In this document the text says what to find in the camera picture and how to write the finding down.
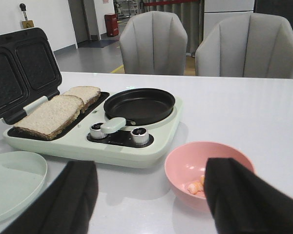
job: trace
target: sandwich maker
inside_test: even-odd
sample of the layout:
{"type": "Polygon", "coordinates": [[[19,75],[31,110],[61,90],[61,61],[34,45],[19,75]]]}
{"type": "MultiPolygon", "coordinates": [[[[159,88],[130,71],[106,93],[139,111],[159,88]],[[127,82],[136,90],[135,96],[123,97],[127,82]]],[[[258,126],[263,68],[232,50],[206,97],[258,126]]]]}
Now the sandwich maker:
{"type": "MultiPolygon", "coordinates": [[[[0,35],[0,119],[5,123],[13,125],[59,95],[61,82],[61,73],[42,29],[29,28],[0,35]]],[[[172,96],[156,89],[132,91],[139,95],[151,91],[172,96]]],[[[118,94],[101,92],[98,101],[53,140],[39,139],[14,127],[6,130],[3,137],[17,149],[39,154],[133,168],[151,167],[170,146],[183,102],[172,96],[169,113],[151,122],[139,123],[139,120],[106,113],[108,105],[113,103],[111,100],[118,103],[122,95],[128,93],[131,95],[130,90],[118,94]]]]}

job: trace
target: whole wheat bread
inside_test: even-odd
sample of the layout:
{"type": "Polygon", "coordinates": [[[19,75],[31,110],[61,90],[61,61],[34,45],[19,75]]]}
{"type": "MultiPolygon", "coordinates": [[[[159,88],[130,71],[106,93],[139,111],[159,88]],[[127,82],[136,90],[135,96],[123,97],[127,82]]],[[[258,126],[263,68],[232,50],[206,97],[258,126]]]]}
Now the whole wheat bread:
{"type": "Polygon", "coordinates": [[[14,127],[32,136],[52,140],[78,117],[83,107],[83,100],[77,96],[57,95],[15,123],[14,127]]]}
{"type": "Polygon", "coordinates": [[[101,90],[94,86],[76,86],[63,93],[63,95],[74,95],[81,98],[84,101],[84,107],[82,109],[84,113],[89,106],[99,99],[101,90]]]}

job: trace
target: black frying pan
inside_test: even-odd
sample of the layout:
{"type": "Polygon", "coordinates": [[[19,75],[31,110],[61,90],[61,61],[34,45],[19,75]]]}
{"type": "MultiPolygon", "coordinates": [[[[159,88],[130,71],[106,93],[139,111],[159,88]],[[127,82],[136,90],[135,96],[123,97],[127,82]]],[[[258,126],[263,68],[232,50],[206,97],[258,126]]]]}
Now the black frying pan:
{"type": "Polygon", "coordinates": [[[147,125],[165,119],[172,112],[175,97],[160,89],[131,89],[111,96],[104,103],[106,116],[123,117],[126,125],[147,125]]]}

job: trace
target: gray chair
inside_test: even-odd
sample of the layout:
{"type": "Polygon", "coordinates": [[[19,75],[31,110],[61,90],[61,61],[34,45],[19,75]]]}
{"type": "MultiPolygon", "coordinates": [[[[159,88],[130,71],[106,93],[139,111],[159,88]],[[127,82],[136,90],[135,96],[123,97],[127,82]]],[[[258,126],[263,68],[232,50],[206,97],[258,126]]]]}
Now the gray chair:
{"type": "Polygon", "coordinates": [[[133,16],[120,36],[125,73],[183,75],[187,41],[174,13],[150,11],[133,16]]]}
{"type": "Polygon", "coordinates": [[[200,44],[195,62],[197,76],[293,78],[293,30],[280,16],[230,17],[200,44]]]}

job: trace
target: hinged lid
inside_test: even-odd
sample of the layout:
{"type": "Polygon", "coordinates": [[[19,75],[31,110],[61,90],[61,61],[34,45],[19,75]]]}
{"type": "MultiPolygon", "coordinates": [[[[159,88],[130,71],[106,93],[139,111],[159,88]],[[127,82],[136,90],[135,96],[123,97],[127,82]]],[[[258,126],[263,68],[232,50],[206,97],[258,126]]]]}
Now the hinged lid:
{"type": "Polygon", "coordinates": [[[0,118],[14,124],[24,106],[58,95],[62,81],[44,31],[30,28],[0,35],[0,118]]]}

